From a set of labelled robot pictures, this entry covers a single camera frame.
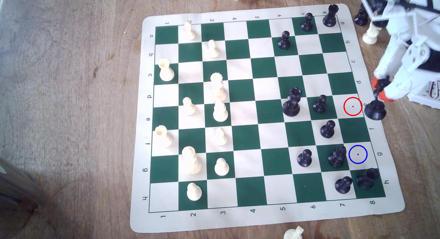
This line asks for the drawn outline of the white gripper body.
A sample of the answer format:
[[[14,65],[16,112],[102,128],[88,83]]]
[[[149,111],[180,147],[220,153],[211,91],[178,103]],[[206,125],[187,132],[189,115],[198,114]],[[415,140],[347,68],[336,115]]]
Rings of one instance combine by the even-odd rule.
[[[423,71],[428,79],[439,79],[439,26],[408,26],[400,36],[406,47],[402,60]]]

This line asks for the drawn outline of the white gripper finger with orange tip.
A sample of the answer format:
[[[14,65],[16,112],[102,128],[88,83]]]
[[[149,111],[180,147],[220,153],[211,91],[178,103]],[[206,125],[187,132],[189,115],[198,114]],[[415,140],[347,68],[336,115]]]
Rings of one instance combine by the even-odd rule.
[[[374,71],[371,86],[377,88],[378,80],[386,78],[386,76],[395,74],[401,66],[401,59],[404,56],[404,40],[390,39],[384,55],[379,61]]]
[[[421,90],[428,78],[406,60],[382,60],[382,101],[392,102]]]

